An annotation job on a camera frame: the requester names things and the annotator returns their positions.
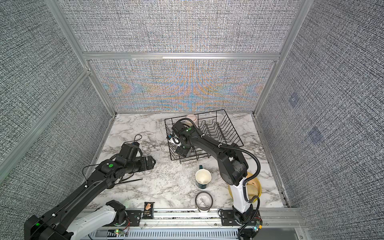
yellow plate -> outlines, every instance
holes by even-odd
[[[247,172],[247,177],[250,177],[252,175],[253,174]],[[229,194],[231,195],[231,197],[233,198],[232,191],[231,191],[231,188],[229,187],[229,185],[228,185],[228,191],[229,191]],[[248,198],[249,199],[252,199],[252,197],[255,196],[256,194],[259,197],[262,195],[262,185],[260,184],[257,177],[255,177],[254,179],[247,182],[247,191],[248,191]]]

gray panel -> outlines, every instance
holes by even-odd
[[[270,60],[91,60],[117,112],[252,111]]]
[[[83,68],[43,0],[0,9],[2,161]]]
[[[384,6],[314,2],[258,115],[313,239],[382,239]]]
[[[43,214],[81,184],[81,170],[92,161],[109,119],[87,78],[0,185],[1,239],[22,239],[28,217]]]
[[[84,51],[280,52],[300,0],[59,0]]]

black wire dish rack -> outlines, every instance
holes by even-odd
[[[197,117],[197,126],[201,131],[204,132],[204,134],[228,145],[236,143],[239,147],[244,146],[243,141],[240,139],[239,134],[237,133],[235,127],[229,119],[227,112],[224,109],[206,113],[197,113],[195,116]],[[166,126],[167,135],[173,135],[173,124],[185,117],[186,116],[166,118],[164,123]],[[170,159],[172,161],[179,160],[180,162],[185,162],[194,159],[199,160],[203,157],[210,157],[208,153],[194,146],[192,146],[186,157],[182,157],[175,152],[177,149],[176,145],[168,142],[168,147]]]

cup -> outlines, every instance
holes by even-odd
[[[203,169],[203,165],[200,165],[199,170],[195,174],[195,178],[196,178],[196,185],[200,189],[205,189],[207,188],[207,184],[211,181],[212,176],[208,170]]]

marble countertop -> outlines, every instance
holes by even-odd
[[[100,207],[112,199],[127,208],[143,208],[144,202],[155,202],[155,208],[195,208],[195,196],[201,191],[195,184],[195,173],[199,165],[211,172],[212,180],[205,191],[212,195],[213,207],[232,207],[228,185],[220,177],[214,158],[205,157],[182,163],[170,160],[164,119],[178,116],[183,114],[117,115],[97,163],[109,159],[120,151],[123,142],[131,141],[136,134],[141,134],[139,143],[143,155],[151,155],[156,165],[154,169],[135,173],[131,178],[143,180],[104,190],[87,208]],[[257,177],[262,185],[260,207],[283,207],[251,114],[229,114],[229,117],[244,143],[243,148],[254,153],[260,161],[261,171]],[[254,173],[256,163],[248,155],[244,156],[249,165],[248,171]]]

